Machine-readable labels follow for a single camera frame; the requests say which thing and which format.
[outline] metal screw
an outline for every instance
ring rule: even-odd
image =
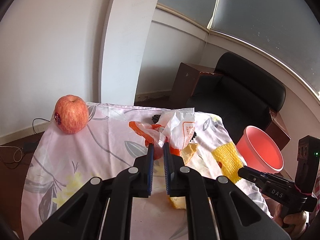
[[[101,181],[100,178],[94,177],[94,178],[92,178],[92,179],[90,180],[90,183],[91,183],[92,185],[97,185],[97,184],[100,183],[100,181]]]
[[[182,167],[180,167],[180,171],[183,173],[188,173],[190,171],[190,169],[187,166],[182,166]]]
[[[218,181],[220,183],[226,184],[228,182],[228,178],[225,176],[220,176],[220,177],[218,177]]]
[[[130,167],[128,169],[128,172],[131,173],[131,174],[135,174],[139,171],[139,169],[137,167]]]

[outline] hand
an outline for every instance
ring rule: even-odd
[[[287,215],[284,219],[280,217],[282,205],[276,207],[276,213],[273,220],[282,227],[283,223],[292,225],[284,230],[290,235],[291,239],[299,238],[306,230],[307,214],[305,211],[301,213]]]

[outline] apple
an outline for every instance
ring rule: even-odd
[[[80,97],[67,95],[57,101],[54,108],[54,119],[62,131],[74,134],[87,125],[89,111]]]

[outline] yellow cloth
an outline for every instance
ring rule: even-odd
[[[212,152],[212,155],[220,166],[224,176],[233,183],[236,183],[241,179],[238,176],[238,170],[243,167],[243,164],[233,142],[219,146]]]

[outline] pink bucket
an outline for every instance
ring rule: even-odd
[[[278,146],[257,127],[247,126],[236,146],[247,165],[255,170],[277,173],[283,169],[283,158]]]

